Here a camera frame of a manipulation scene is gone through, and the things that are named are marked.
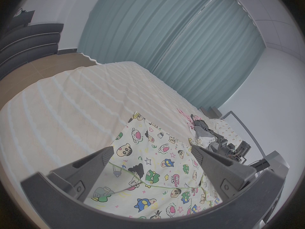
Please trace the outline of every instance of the floor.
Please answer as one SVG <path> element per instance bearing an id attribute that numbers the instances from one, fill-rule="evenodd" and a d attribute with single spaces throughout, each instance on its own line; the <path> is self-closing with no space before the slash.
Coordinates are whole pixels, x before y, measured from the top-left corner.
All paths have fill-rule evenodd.
<path id="1" fill-rule="evenodd" d="M 51 55 L 27 63 L 8 74 L 0 81 L 0 109 L 16 94 L 40 79 L 54 76 L 60 72 L 74 70 L 78 67 L 95 65 L 88 57 L 80 53 Z M 8 179 L 6 187 L 10 188 Z M 23 214 L 15 206 L 0 182 L 0 228 L 32 229 Z"/>
<path id="2" fill-rule="evenodd" d="M 0 81 L 0 109 L 16 94 L 40 79 L 95 64 L 94 61 L 80 53 L 51 55 L 27 63 Z"/>

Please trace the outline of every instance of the mattress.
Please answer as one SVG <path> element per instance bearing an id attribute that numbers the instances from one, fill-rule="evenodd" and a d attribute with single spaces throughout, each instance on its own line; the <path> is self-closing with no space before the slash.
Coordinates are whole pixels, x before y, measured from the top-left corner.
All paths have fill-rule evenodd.
<path id="1" fill-rule="evenodd" d="M 9 179 L 18 204 L 38 224 L 20 181 L 109 146 L 136 110 L 188 143 L 187 120 L 177 108 L 216 131 L 202 112 L 134 62 L 79 67 L 39 80 L 0 111 L 1 180 Z"/>

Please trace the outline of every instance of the pink star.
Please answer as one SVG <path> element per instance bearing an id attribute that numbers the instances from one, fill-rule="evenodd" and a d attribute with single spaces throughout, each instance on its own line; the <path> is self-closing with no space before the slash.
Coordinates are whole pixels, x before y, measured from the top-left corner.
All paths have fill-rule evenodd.
<path id="1" fill-rule="evenodd" d="M 179 211 L 179 213 L 181 213 L 183 211 L 182 207 L 179 207 L 179 209 L 177 209 Z"/>

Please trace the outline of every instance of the curtain fold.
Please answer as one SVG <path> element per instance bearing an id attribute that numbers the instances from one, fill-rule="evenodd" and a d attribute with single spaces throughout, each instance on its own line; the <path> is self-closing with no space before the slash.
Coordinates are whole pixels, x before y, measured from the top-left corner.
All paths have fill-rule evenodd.
<path id="1" fill-rule="evenodd" d="M 265 46 L 236 0 L 98 0 L 78 52 L 134 61 L 197 108 L 219 107 Z"/>

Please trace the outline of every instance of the baseboard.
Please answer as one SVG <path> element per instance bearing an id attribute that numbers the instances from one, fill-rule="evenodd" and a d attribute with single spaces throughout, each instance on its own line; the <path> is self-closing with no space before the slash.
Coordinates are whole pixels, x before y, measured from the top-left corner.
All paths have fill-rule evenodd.
<path id="1" fill-rule="evenodd" d="M 58 50 L 57 55 L 66 54 L 66 53 L 73 53 L 73 52 L 76 52 L 76 51 L 77 51 L 77 48 L 62 49 L 62 50 Z"/>

